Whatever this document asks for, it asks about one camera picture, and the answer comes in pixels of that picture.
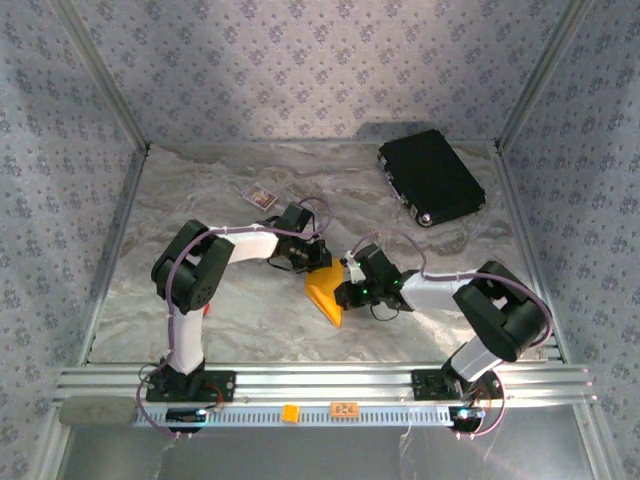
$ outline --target small card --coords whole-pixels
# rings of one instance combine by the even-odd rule
[[[269,210],[269,207],[278,199],[275,193],[265,190],[257,183],[254,183],[242,198],[264,211]]]

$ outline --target metal rail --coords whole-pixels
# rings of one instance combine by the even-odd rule
[[[61,372],[54,402],[74,396],[133,397],[142,365],[92,366]],[[216,365],[237,372],[233,408],[295,403],[323,406],[334,401],[361,405],[459,406],[459,401],[416,402],[411,371],[439,364]],[[518,363],[500,368],[509,408],[590,404],[597,400],[584,366]]]

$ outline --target marble surface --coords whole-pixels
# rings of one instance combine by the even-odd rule
[[[328,248],[342,255],[362,235],[394,226],[426,251],[434,273],[469,270],[489,259],[516,275],[523,263],[493,164],[484,149],[457,153],[487,192],[480,212],[421,229],[393,196],[377,167],[377,145],[267,144],[153,146],[141,176],[124,242],[95,330],[90,361],[157,361],[167,348],[166,311],[150,280],[153,263],[186,220],[241,226],[282,212],[309,195],[330,202]],[[265,214],[242,199],[254,182],[276,193]],[[323,210],[317,207],[318,218]],[[420,257],[406,240],[378,239],[401,270]],[[304,294],[304,277],[247,261],[230,265],[203,327],[209,362],[442,361],[473,332],[460,313],[402,313],[387,323],[368,309],[334,327]]]

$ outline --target orange sticker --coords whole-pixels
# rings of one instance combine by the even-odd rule
[[[356,402],[332,402],[330,414],[333,418],[358,418],[360,411]]]

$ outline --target yellow plastic piece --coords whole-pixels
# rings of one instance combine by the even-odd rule
[[[282,409],[282,421],[298,423],[300,420],[300,407],[298,405],[285,405]]]
[[[342,283],[343,276],[342,264],[334,258],[331,267],[308,273],[304,286],[313,303],[338,328],[342,325],[342,307],[336,303],[333,292]]]

